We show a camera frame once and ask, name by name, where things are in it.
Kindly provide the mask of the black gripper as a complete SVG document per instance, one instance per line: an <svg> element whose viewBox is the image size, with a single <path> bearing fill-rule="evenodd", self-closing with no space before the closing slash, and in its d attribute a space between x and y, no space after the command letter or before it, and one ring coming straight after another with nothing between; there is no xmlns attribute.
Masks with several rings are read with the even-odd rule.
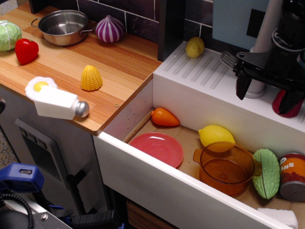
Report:
<svg viewBox="0 0 305 229"><path fill-rule="evenodd" d="M294 55L284 52L239 52L233 72L237 76L236 95L243 100L252 80L282 89L279 115L297 115L304 102L305 68Z"/></svg>

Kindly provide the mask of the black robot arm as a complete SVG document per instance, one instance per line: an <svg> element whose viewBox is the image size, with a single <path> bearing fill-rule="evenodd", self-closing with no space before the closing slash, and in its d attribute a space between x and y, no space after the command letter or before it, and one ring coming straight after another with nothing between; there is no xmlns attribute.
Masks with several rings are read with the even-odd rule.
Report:
<svg viewBox="0 0 305 229"><path fill-rule="evenodd" d="M239 52L233 71L237 76L236 94L243 99L252 80L285 91L278 114L285 115L305 99L305 2L285 0L282 18L274 29L272 48L266 52Z"/></svg>

